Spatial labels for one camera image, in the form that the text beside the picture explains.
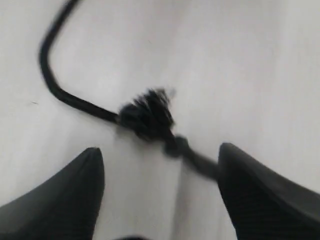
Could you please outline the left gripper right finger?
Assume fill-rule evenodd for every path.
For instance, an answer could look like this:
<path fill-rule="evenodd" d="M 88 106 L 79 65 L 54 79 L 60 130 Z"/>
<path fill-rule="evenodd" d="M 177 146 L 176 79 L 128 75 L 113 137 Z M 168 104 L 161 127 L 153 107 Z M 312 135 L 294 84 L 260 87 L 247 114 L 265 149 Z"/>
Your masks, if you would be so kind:
<path fill-rule="evenodd" d="M 231 143 L 219 148 L 218 188 L 239 240 L 318 240 L 320 195 Z"/>

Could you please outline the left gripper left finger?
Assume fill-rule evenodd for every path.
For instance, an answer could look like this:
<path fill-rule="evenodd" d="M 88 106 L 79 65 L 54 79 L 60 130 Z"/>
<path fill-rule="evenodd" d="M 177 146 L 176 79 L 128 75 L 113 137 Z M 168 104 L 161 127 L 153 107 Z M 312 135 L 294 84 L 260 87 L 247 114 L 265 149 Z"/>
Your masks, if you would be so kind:
<path fill-rule="evenodd" d="M 104 162 L 90 147 L 0 208 L 2 240 L 91 240 L 104 195 Z"/>

